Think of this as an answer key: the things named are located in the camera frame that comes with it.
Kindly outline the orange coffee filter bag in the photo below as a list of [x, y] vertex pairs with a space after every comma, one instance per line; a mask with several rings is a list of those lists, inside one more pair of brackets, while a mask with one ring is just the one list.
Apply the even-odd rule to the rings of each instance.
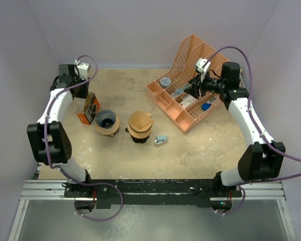
[[88, 92], [87, 98], [75, 98], [75, 113], [80, 122], [85, 125], [91, 125], [97, 112], [100, 110], [100, 104], [95, 93]]

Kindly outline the blue ribbed dripper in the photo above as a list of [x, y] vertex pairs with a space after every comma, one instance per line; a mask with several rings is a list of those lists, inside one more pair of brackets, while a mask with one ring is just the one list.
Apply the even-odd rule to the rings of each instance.
[[96, 114], [95, 121], [98, 127], [109, 129], [116, 122], [116, 114], [109, 109], [101, 110]]

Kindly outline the brown paper coffee filter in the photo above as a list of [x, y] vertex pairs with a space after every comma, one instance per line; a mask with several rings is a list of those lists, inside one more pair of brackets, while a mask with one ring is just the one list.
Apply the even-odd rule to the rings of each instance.
[[153, 123], [151, 114], [142, 110], [135, 111], [128, 119], [128, 126], [136, 133], [149, 131], [153, 127]]

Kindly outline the wooden ring dripper stand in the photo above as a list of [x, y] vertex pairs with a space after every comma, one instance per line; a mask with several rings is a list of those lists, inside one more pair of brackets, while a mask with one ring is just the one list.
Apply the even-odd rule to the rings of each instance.
[[153, 128], [152, 127], [150, 127], [150, 128], [148, 128], [147, 130], [145, 130], [145, 131], [136, 131], [136, 130], [134, 130], [134, 129], [132, 129], [130, 126], [128, 126], [127, 128], [126, 128], [126, 130], [128, 131], [128, 133], [132, 136], [132, 137], [134, 137], [134, 138], [136, 138], [136, 139], [145, 139], [145, 138], [147, 138], [147, 137], [149, 137], [150, 135], [151, 135], [151, 133], [152, 133], [152, 131], [153, 131]]

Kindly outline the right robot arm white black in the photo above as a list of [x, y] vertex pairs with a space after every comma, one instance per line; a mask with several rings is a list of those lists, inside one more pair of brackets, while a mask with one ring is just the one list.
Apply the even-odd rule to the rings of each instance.
[[206, 93], [216, 93], [225, 107], [240, 126], [247, 149], [235, 168], [217, 173], [213, 191], [225, 196], [231, 186], [249, 181], [264, 181], [278, 177], [283, 156], [275, 150], [284, 152], [282, 142], [275, 142], [267, 131], [255, 126], [259, 119], [248, 99], [246, 88], [240, 87], [240, 66], [235, 62], [222, 64], [221, 74], [211, 70], [207, 59], [199, 58], [195, 70], [197, 75], [189, 81], [185, 93], [198, 99]]

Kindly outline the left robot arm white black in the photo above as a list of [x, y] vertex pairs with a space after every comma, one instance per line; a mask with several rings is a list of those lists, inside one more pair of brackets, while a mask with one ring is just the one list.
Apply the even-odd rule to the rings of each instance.
[[59, 75], [50, 87], [46, 109], [36, 123], [27, 126], [27, 135], [33, 156], [38, 163], [59, 170], [82, 197], [93, 192], [88, 172], [72, 157], [71, 142], [62, 122], [74, 98], [88, 96], [90, 64], [59, 65]]

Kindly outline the white stapler box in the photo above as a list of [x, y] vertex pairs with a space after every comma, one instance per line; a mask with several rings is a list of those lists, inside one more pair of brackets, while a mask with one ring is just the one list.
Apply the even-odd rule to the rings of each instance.
[[196, 102], [197, 99], [194, 98], [193, 96], [191, 95], [186, 95], [183, 97], [181, 103], [180, 103], [180, 106], [183, 108], [183, 109], [186, 109], [187, 107], [189, 107], [191, 104], [193, 104], [194, 102]]

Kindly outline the light blue scissors pack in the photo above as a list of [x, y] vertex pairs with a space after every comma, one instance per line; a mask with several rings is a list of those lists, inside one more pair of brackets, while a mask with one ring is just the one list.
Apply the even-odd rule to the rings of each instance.
[[179, 87], [179, 88], [176, 88], [176, 89], [175, 89], [175, 94], [180, 95], [180, 94], [184, 93], [184, 90], [185, 90], [186, 88], [190, 87], [190, 86], [191, 86], [191, 84], [186, 84], [186, 85], [183, 85], [183, 86], [181, 86], [181, 87]]

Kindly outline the glue stick green label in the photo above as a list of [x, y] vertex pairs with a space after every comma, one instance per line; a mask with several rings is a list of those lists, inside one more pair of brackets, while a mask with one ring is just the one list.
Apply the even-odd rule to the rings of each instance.
[[216, 100], [216, 97], [212, 97], [212, 98], [210, 98], [210, 99], [207, 101], [207, 103], [211, 104], [211, 103], [213, 103], [215, 100]]

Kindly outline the blue stamp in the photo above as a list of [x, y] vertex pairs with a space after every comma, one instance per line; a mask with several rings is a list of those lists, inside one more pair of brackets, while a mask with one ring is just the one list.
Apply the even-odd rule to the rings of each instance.
[[203, 111], [207, 111], [210, 107], [211, 107], [210, 103], [203, 103], [202, 106], [201, 106], [201, 109]]

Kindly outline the peach plastic desk organizer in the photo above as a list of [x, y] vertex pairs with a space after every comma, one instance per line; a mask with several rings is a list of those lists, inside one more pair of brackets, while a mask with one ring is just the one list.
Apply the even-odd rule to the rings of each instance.
[[196, 35], [185, 38], [171, 69], [146, 87], [148, 97], [183, 134], [220, 105], [245, 95], [241, 67]]

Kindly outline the small blue stapler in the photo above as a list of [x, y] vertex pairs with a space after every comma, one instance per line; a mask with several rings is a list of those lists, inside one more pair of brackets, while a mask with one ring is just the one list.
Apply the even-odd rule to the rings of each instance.
[[155, 139], [155, 144], [160, 145], [168, 141], [167, 136], [157, 136]]

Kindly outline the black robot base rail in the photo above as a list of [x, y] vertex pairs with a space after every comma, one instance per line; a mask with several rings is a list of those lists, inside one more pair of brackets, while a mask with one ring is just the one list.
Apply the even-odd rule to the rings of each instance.
[[214, 179], [105, 179], [92, 180], [98, 185], [62, 184], [66, 198], [88, 198], [95, 208], [112, 205], [193, 205], [211, 207], [212, 198], [230, 200], [241, 197], [235, 186], [226, 187]]

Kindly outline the aluminium frame rail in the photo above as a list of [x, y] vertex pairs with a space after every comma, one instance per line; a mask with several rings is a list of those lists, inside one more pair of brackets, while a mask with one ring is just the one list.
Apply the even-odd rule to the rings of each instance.
[[[155, 119], [153, 140], [136, 145], [125, 134], [102, 137], [95, 128], [76, 130], [66, 116], [66, 130], [76, 160], [97, 178], [206, 178], [231, 168], [246, 148], [240, 127], [223, 107], [188, 134], [182, 134], [148, 99], [145, 87], [165, 68], [103, 68], [92, 82], [102, 105], [119, 112], [134, 100]], [[41, 167], [38, 180], [27, 180], [20, 197], [11, 240], [296, 240], [280, 182], [245, 185], [244, 200], [233, 198], [233, 213], [190, 205], [118, 205], [95, 210], [92, 220], [75, 214], [74, 200], [64, 196], [61, 175]]]

